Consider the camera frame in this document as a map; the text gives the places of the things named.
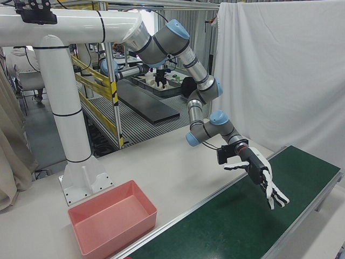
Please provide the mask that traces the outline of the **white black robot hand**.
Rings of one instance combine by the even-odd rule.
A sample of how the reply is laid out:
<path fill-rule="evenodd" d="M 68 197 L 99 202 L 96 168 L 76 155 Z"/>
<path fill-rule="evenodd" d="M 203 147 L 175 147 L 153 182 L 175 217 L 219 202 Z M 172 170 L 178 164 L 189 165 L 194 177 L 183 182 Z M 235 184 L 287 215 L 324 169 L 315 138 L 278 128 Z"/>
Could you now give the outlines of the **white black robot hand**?
<path fill-rule="evenodd" d="M 265 193 L 271 210 L 274 209 L 275 203 L 279 207 L 289 203 L 289 198 L 273 182 L 271 164 L 256 148 L 243 146 L 239 149 L 238 156 L 241 162 L 226 164 L 223 168 L 229 171 L 245 169 L 250 179 Z"/>

